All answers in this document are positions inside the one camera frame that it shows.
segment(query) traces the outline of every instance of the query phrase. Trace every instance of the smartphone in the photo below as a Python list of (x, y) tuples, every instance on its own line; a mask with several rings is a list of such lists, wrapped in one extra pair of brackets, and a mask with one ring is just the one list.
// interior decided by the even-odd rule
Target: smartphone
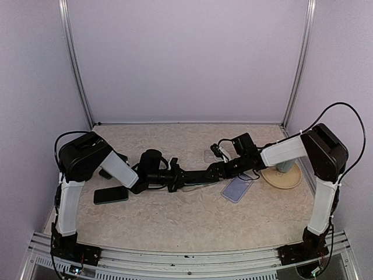
[(233, 203), (237, 203), (250, 188), (253, 179), (245, 174), (240, 174), (230, 181), (221, 191), (221, 195)]
[(96, 205), (126, 200), (128, 200), (128, 189), (124, 186), (94, 191), (93, 203)]

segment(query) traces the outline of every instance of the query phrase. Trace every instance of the table surface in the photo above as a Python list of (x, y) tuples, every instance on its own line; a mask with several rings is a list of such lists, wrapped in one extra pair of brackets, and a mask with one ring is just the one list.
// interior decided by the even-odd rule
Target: table surface
[[(282, 139), (277, 125), (157, 124), (96, 126), (117, 152), (133, 166), (153, 148), (166, 159), (179, 158), (184, 170), (203, 170), (204, 152), (222, 138), (245, 132), (258, 146)], [(231, 143), (222, 144), (235, 156)], [(300, 241), (312, 212), (313, 196), (307, 182), (291, 190), (255, 181), (237, 204), (221, 196), (229, 180), (200, 190), (130, 192), (129, 200), (94, 205), (95, 190), (118, 186), (96, 170), (83, 187), (77, 214), (78, 241), (98, 246), (136, 250), (201, 252), (252, 249)], [(50, 232), (51, 214), (45, 229)]]

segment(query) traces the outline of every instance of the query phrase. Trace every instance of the black smartphone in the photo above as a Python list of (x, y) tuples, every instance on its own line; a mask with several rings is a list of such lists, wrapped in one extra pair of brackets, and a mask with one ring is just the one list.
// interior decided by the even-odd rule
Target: black smartphone
[(93, 203), (96, 205), (126, 200), (128, 200), (128, 189), (124, 186), (94, 191)]

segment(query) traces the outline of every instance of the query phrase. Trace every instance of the metal frame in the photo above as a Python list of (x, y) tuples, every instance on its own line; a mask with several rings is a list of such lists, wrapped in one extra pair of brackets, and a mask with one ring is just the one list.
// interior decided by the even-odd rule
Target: metal frame
[[(331, 234), (326, 237), (331, 245)], [(97, 267), (85, 265), (83, 279), (107, 280), (161, 280), (161, 279), (277, 279), (277, 271), (310, 263), (281, 266), (277, 247), (250, 250), (222, 251), (210, 253), (169, 253), (156, 251), (126, 250), (101, 247), (101, 259)], [(341, 254), (349, 280), (358, 280), (354, 257), (344, 232), (335, 233), (333, 254)], [(80, 264), (55, 258), (60, 270), (67, 270), (73, 264)], [(29, 280), (35, 265), (52, 269), (50, 257), (50, 236), (35, 233), (27, 251), (24, 273), (20, 280)]]
[(91, 108), (89, 106), (88, 99), (86, 96), (86, 92), (83, 87), (83, 82), (82, 82), (82, 77), (80, 75), (78, 61), (76, 59), (67, 0), (59, 0), (59, 11), (61, 13), (61, 20), (62, 20), (62, 25), (64, 27), (65, 38), (66, 38), (66, 43), (68, 47), (68, 53), (70, 57), (70, 63), (71, 63), (71, 67), (73, 70), (76, 86), (78, 88), (80, 102), (82, 104), (84, 115), (86, 117), (86, 121), (88, 123), (89, 129), (91, 130), (94, 127), (94, 121), (93, 121), (92, 111), (91, 111)]
[[(298, 59), (298, 65), (297, 65), (297, 70), (295, 72), (295, 78), (294, 78), (293, 86), (292, 86), (292, 89), (291, 89), (291, 95), (290, 95), (290, 98), (289, 98), (289, 101), (288, 101), (288, 104), (287, 104), (287, 108), (286, 108), (286, 112), (285, 112), (283, 121), (281, 123), (281, 125), (284, 128), (286, 128), (288, 126), (291, 114), (293, 113), (295, 100), (296, 100), (297, 95), (298, 95), (299, 85), (300, 85), (300, 82), (301, 82), (303, 69), (304, 69), (304, 65), (305, 65), (305, 59), (307, 57), (309, 41), (310, 41), (310, 38), (311, 38), (311, 30), (312, 30), (312, 25), (313, 25), (313, 22), (314, 22), (315, 9), (316, 9), (316, 0), (308, 0), (305, 26), (304, 26), (304, 32), (303, 32), (303, 38), (302, 38), (302, 44), (301, 44), (301, 52), (300, 52), (300, 56), (299, 56), (299, 59)], [(74, 74), (74, 77), (75, 77), (76, 86), (78, 87), (79, 98), (80, 98), (81, 104), (83, 106), (83, 111), (84, 111), (88, 126), (89, 126), (90, 129), (92, 129), (95, 126), (96, 123), (94, 122), (94, 118), (93, 118), (93, 115), (92, 115), (91, 108), (89, 106), (88, 98), (86, 96), (86, 93), (85, 93), (85, 90), (84, 90), (84, 87), (83, 87), (82, 77), (80, 75), (78, 61), (77, 61), (77, 58), (76, 58), (76, 53), (75, 53), (75, 49), (74, 49), (74, 42), (73, 42), (73, 37), (72, 37), (72, 29), (71, 29), (70, 18), (69, 18), (68, 0), (59, 0), (59, 10), (60, 10), (60, 13), (61, 13), (62, 25), (64, 27), (66, 42), (67, 42), (67, 45), (68, 45), (70, 62), (71, 62), (71, 66), (72, 66), (72, 69), (73, 69), (73, 74)], [(257, 123), (254, 123), (254, 122), (253, 123), (251, 123), (251, 122), (238, 122), (238, 123), (257, 124)], [(115, 123), (115, 125), (121, 125), (121, 124), (138, 124), (138, 122)]]
[(307, 15), (306, 15), (306, 20), (305, 20), (303, 40), (302, 40), (301, 52), (300, 52), (300, 56), (298, 60), (297, 72), (295, 73), (293, 87), (291, 88), (290, 99), (287, 104), (285, 116), (282, 122), (282, 126), (285, 129), (287, 128), (289, 124), (291, 115), (294, 110), (295, 101), (297, 100), (297, 95), (298, 95), (299, 86), (300, 86), (302, 75), (303, 75), (305, 60), (307, 57), (309, 41), (311, 39), (312, 25), (314, 24), (315, 9), (316, 9), (316, 0), (308, 0)]

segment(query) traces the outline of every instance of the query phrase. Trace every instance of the white wall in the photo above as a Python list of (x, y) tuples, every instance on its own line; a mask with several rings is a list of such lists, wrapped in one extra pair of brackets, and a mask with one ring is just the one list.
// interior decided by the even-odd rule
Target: white wall
[[(373, 2), (318, 0), (314, 29), (300, 92), (290, 121), (293, 134), (309, 126), (336, 101), (351, 103), (367, 129), (367, 150), (345, 179), (336, 226), (346, 230), (363, 279), (373, 273)], [(361, 150), (360, 125), (347, 108), (333, 108), (322, 119), (346, 144), (348, 165)]]
[(58, 1), (2, 1), (0, 38), (0, 278), (15, 279), (53, 205), (54, 140), (87, 125)]
[(280, 123), (307, 2), (69, 1), (95, 121)]

